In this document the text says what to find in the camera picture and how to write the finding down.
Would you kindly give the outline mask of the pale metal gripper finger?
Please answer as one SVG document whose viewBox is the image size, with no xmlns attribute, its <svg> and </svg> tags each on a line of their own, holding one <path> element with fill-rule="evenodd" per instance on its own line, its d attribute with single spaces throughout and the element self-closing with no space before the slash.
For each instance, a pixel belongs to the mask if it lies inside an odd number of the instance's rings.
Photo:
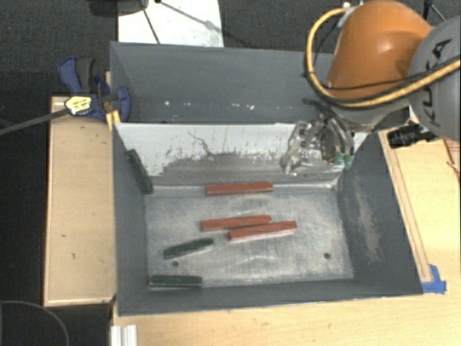
<svg viewBox="0 0 461 346">
<path fill-rule="evenodd" d="M 296 151 L 293 153 L 286 153 L 281 158 L 280 165 L 285 174 L 296 174 L 310 167 L 310 161 L 305 152 Z"/>
<path fill-rule="evenodd" d="M 300 153 L 302 150 L 307 148 L 309 144 L 308 136 L 311 128 L 312 123 L 304 121 L 296 123 L 288 141 L 288 154 Z"/>
</svg>

